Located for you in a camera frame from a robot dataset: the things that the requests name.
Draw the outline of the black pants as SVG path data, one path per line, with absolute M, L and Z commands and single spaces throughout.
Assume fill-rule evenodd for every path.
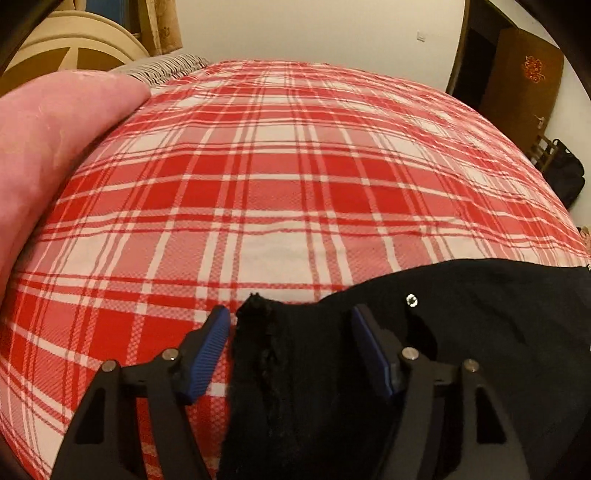
M 236 312 L 221 479 L 586 479 L 590 271 L 454 260 Z

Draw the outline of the black bag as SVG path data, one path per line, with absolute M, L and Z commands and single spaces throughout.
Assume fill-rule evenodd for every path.
M 585 186 L 585 169 L 561 140 L 554 139 L 552 147 L 554 156 L 547 164 L 543 176 L 569 210 Z

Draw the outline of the wooden chair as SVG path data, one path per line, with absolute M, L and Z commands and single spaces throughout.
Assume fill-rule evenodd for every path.
M 556 156 L 556 146 L 545 135 L 538 135 L 532 144 L 528 158 L 537 170 L 544 173 Z

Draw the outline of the pink folded blanket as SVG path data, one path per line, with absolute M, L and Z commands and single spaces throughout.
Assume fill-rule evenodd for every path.
M 57 71 L 1 97 L 1 290 L 42 213 L 82 154 L 151 96 L 142 81 Z

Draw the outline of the red plaid bed sheet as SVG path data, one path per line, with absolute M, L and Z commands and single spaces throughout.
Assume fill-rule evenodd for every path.
M 360 70 L 225 61 L 154 89 L 65 183 L 1 310 L 1 431 L 50 475 L 99 365 L 211 306 L 308 302 L 452 259 L 586 263 L 566 209 L 488 120 Z

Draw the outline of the brown wooden door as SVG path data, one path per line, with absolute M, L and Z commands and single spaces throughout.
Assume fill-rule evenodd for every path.
M 553 44 L 523 29 L 502 30 L 479 112 L 529 152 L 550 119 L 563 68 Z

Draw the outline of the striped pillow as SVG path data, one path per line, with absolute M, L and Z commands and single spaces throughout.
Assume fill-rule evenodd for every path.
M 121 65 L 112 69 L 111 73 L 127 75 L 149 87 L 157 87 L 204 69 L 208 65 L 209 62 L 204 57 L 185 50 L 176 50 Z

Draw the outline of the cream wooden headboard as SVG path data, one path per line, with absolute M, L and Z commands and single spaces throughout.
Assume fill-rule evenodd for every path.
M 41 22 L 1 74 L 1 93 L 61 70 L 110 71 L 147 58 L 148 51 L 114 21 L 78 10 L 58 10 Z

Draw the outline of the beige patterned curtain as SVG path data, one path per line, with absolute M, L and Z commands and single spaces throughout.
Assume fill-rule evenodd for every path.
M 139 0 L 141 43 L 151 56 L 182 48 L 175 0 Z

